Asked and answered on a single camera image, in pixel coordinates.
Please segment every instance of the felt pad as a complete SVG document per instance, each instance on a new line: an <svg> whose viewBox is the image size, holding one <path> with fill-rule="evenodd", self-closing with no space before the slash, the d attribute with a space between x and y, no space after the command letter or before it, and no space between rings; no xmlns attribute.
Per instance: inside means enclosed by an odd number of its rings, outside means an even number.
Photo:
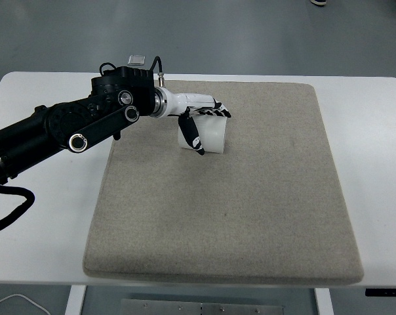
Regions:
<svg viewBox="0 0 396 315"><path fill-rule="evenodd" d="M84 270L131 280L350 284L363 269L314 88L167 81L232 114L223 154L178 146L177 117L113 143Z"/></svg>

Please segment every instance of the black robotic arm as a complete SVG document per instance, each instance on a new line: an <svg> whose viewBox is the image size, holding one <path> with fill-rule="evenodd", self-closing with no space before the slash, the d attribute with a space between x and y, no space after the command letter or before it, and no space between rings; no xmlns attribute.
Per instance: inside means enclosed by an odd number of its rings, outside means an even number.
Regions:
<svg viewBox="0 0 396 315"><path fill-rule="evenodd" d="M157 62L160 87L155 88L153 69ZM102 71L104 66L113 69ZM89 97L51 107L38 106L28 118L0 130L0 194L17 194L27 199L0 220L0 230L18 219L35 200L29 190L3 185L63 149L81 153L110 136L119 140L121 130L140 116L179 116L188 144L203 155L198 130L189 116L191 110L230 117L227 109L209 95L172 94L166 90L159 57L150 70L116 68L105 63L100 66L100 74L92 79Z"/></svg>

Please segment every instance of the small transparent block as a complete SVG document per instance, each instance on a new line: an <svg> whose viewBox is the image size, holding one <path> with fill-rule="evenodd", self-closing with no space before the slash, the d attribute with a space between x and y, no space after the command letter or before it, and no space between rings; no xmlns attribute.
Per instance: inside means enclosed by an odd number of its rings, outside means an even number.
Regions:
<svg viewBox="0 0 396 315"><path fill-rule="evenodd" d="M146 60L145 56L141 56L139 54L135 55L130 55L130 58L128 59L128 65L129 66L143 66L144 61Z"/></svg>

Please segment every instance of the white cup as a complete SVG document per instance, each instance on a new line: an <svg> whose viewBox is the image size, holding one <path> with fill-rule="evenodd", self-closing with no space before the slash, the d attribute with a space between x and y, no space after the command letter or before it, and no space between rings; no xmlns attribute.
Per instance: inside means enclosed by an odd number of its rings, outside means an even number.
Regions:
<svg viewBox="0 0 396 315"><path fill-rule="evenodd" d="M223 153L227 117L194 115L193 120L197 126L199 139L201 140L204 150L214 153ZM181 148L192 149L186 143L180 128L178 128L178 144Z"/></svg>

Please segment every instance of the metal plate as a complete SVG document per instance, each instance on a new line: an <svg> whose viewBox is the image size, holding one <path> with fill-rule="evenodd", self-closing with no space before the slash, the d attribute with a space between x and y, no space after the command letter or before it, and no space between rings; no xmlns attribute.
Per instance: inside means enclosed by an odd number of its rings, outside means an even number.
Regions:
<svg viewBox="0 0 396 315"><path fill-rule="evenodd" d="M176 301L121 301L120 315L283 315L282 306Z"/></svg>

